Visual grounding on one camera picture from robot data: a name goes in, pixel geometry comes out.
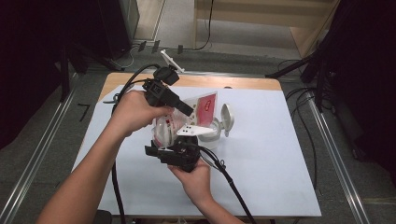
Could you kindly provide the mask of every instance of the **metal rail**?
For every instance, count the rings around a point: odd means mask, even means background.
[[[78,75],[74,74],[71,79],[72,89],[70,90],[70,93],[67,95],[63,103],[59,103],[51,121],[49,122],[46,131],[44,132],[40,142],[35,148],[35,152],[33,153],[20,179],[18,180],[17,184],[14,186],[11,194],[8,197],[6,206],[4,207],[0,215],[0,223],[2,224],[12,223],[12,220],[17,214],[25,195],[34,180],[35,175],[37,174],[41,162],[45,158],[52,139],[58,131],[59,125],[61,124],[64,115],[68,107],[70,106],[75,89],[78,85]]]
[[[332,138],[332,134],[326,123],[326,119],[324,118],[323,114],[319,113],[315,102],[312,100],[312,93],[308,92],[306,94],[306,97],[310,99],[309,105],[320,129],[320,133],[323,137],[326,148],[329,151],[333,167],[340,180],[341,186],[346,195],[346,199],[349,202],[349,206],[353,216],[355,217],[356,223],[369,224],[370,220],[366,214],[366,211],[364,210],[363,204],[361,202],[361,197],[359,196],[359,193],[356,190],[352,179],[349,176],[347,168],[344,165],[344,162],[338,151],[338,147],[335,144],[334,139]]]

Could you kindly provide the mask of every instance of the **white table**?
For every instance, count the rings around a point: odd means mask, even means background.
[[[111,100],[120,88],[118,86],[96,105],[75,166],[110,118],[112,105],[102,101]],[[228,138],[222,134],[214,152],[225,160],[229,175],[255,218],[321,216],[282,91],[194,87],[171,87],[171,90],[181,99],[217,91],[216,117],[219,119],[221,106],[225,103],[232,106],[233,129]],[[151,128],[144,128],[127,138],[117,157],[125,214],[157,218],[202,217],[166,165],[145,154],[145,146],[149,146],[151,140]],[[211,172],[215,199],[235,216],[244,217],[246,214],[226,179],[215,169]],[[111,177],[107,180],[99,209],[113,215],[119,213]]]

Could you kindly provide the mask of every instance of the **person's left hand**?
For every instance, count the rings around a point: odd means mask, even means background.
[[[127,137],[149,125],[155,118],[172,114],[173,111],[174,108],[169,106],[149,105],[143,91],[129,91],[122,96],[109,124]]]

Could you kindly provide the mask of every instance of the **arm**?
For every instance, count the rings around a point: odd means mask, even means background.
[[[169,166],[169,169],[183,184],[192,203],[210,223],[243,223],[213,199],[210,192],[210,167],[204,161],[198,160],[197,166],[191,173],[186,173],[175,166]]]
[[[170,107],[149,106],[142,91],[125,94],[99,138],[36,223],[92,223],[123,139],[172,111]]]

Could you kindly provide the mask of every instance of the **black cable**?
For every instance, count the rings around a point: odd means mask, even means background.
[[[289,98],[290,98],[292,95],[296,94],[296,93],[299,92],[299,91],[308,91],[308,90],[314,91],[314,90],[316,90],[316,89],[317,89],[317,88],[313,88],[313,87],[304,87],[304,88],[294,89],[294,90],[290,91],[288,94],[286,94],[286,96],[285,96],[286,101],[288,101]]]
[[[277,65],[277,71],[278,71],[278,72],[280,71],[279,66],[280,66],[282,63],[287,63],[287,62],[298,62],[298,61],[300,61],[300,60],[299,60],[299,59],[290,59],[290,60],[285,60],[285,61],[283,61],[283,62],[280,62],[280,63]],[[303,73],[301,72],[300,67],[298,67],[297,69],[298,69],[298,71],[300,72],[300,75],[302,75]]]
[[[317,189],[317,183],[318,183],[317,150],[315,148],[315,144],[314,144],[314,140],[312,139],[311,132],[309,132],[308,127],[306,126],[305,121],[304,121],[303,117],[301,116],[300,105],[298,105],[300,98],[303,97],[304,94],[305,94],[305,92],[301,93],[300,96],[297,98],[296,108],[297,108],[297,114],[298,114],[302,124],[304,125],[306,133],[308,134],[309,141],[311,142],[311,147],[312,147],[312,151],[313,151],[313,154],[314,154],[314,183],[313,183],[313,186],[314,186],[314,189]]]
[[[293,71],[294,69],[297,69],[297,68],[303,66],[304,64],[309,63],[311,60],[314,59],[314,54],[315,53],[312,53],[312,54],[306,56],[305,58],[297,61],[296,63],[293,63],[293,64],[287,66],[286,68],[283,68],[280,71],[277,71],[277,72],[275,72],[273,74],[265,75],[265,77],[269,77],[269,78],[282,77],[282,76],[286,75],[287,73]]]
[[[156,68],[160,68],[160,66],[158,64],[150,63],[150,64],[142,66],[139,70],[137,70],[131,76],[131,78],[129,78],[129,80],[125,83],[124,87],[120,91],[120,94],[119,94],[119,96],[117,98],[117,102],[113,105],[113,109],[111,111],[111,114],[114,113],[114,110],[117,108],[118,102],[121,100],[121,97],[123,96],[125,91],[128,89],[128,87],[132,83],[135,83],[135,82],[133,82],[133,80],[137,77],[137,75],[139,75],[143,70],[145,70],[146,68],[151,67],[151,66],[154,66]],[[117,165],[116,165],[116,161],[114,161],[113,167],[111,168],[111,180],[113,182],[114,193],[116,194],[117,205],[119,206],[121,224],[126,224],[125,213],[124,213],[123,204],[122,204],[122,198],[121,198],[121,195],[120,195],[119,182],[117,180]]]
[[[220,163],[219,159],[214,155],[212,151],[205,147],[200,147],[198,148],[203,151],[206,155],[212,159],[212,161],[216,164],[216,166],[219,168],[221,173],[224,175],[224,177],[227,179],[228,184],[230,185],[231,189],[233,190],[233,193],[235,193],[236,197],[238,198],[239,202],[241,203],[242,207],[245,210],[245,213],[247,214],[247,218],[250,220],[252,224],[256,224],[256,221],[254,220],[253,216],[250,214],[250,211],[248,210],[247,205],[245,204],[241,194],[239,193],[238,189],[236,188],[235,184],[233,183],[233,179],[228,175],[227,171],[224,169],[224,165]]]
[[[116,161],[114,161],[113,167],[111,168],[111,181],[113,182],[113,188],[114,188],[114,192],[116,194],[117,205],[119,206],[119,210],[120,210],[121,224],[126,224],[125,213],[124,213],[122,199],[121,199],[121,195],[120,195],[119,182],[117,180]]]
[[[125,68],[128,68],[128,67],[131,67],[132,64],[134,64],[134,55],[132,55],[132,51],[133,51],[134,49],[137,49],[137,46],[132,45],[132,48],[129,50],[129,56],[131,57],[132,61],[131,61],[129,64],[127,64],[127,65],[121,65],[121,64],[115,62],[114,60],[110,60],[110,61],[111,61],[112,63],[114,63],[115,65],[117,65],[118,67],[120,67],[121,69],[125,69]]]
[[[215,2],[215,1],[212,0],[212,4],[211,4],[211,6],[210,6],[209,24],[208,24],[209,30],[208,30],[208,34],[207,34],[206,43],[205,43],[203,46],[201,46],[200,48],[198,48],[198,49],[186,49],[186,50],[201,50],[201,49],[203,49],[204,47],[206,47],[207,43],[209,43],[210,31],[211,31],[211,29],[210,29],[210,24],[212,23],[212,13],[213,13],[213,3],[214,3],[214,2]]]
[[[133,81],[133,82],[131,82],[131,85],[132,85],[132,84],[135,84],[135,83],[138,83],[138,82],[145,82],[145,81],[147,81],[147,80],[150,80],[150,78],[140,79],[140,80],[137,80],[137,81]]]
[[[299,104],[296,105],[296,107],[294,108],[294,110],[290,113],[291,116],[291,121],[294,121],[294,115],[297,112],[298,108],[300,108],[301,106],[305,105],[306,103],[309,102],[309,100],[313,99],[314,96],[311,97],[307,97],[305,98],[303,101],[301,101]]]
[[[143,70],[149,68],[149,67],[156,67],[156,68],[161,68],[158,64],[156,63],[150,63],[150,64],[146,64],[143,65],[141,68],[139,68],[139,70],[137,70],[132,76],[131,78],[129,78],[129,80],[125,83],[124,87],[122,88],[122,90],[120,91],[120,95],[119,95],[119,99],[118,101],[120,101],[121,97],[123,96],[123,94],[125,93],[125,91],[128,89],[128,87],[131,85],[131,82],[137,77],[137,75],[139,75],[141,72],[143,72]]]

